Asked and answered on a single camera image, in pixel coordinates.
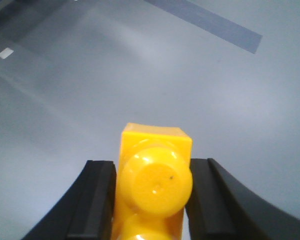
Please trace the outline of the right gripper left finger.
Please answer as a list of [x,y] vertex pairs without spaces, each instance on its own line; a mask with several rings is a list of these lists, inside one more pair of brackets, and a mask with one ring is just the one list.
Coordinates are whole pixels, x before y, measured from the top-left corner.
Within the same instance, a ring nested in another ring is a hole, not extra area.
[[24,239],[109,240],[115,188],[115,164],[88,160],[71,187]]

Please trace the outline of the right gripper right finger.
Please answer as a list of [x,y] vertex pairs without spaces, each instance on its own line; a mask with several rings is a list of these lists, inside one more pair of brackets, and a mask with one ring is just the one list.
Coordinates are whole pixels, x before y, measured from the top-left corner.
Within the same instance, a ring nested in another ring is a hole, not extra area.
[[300,240],[300,219],[244,186],[213,158],[190,161],[192,240]]

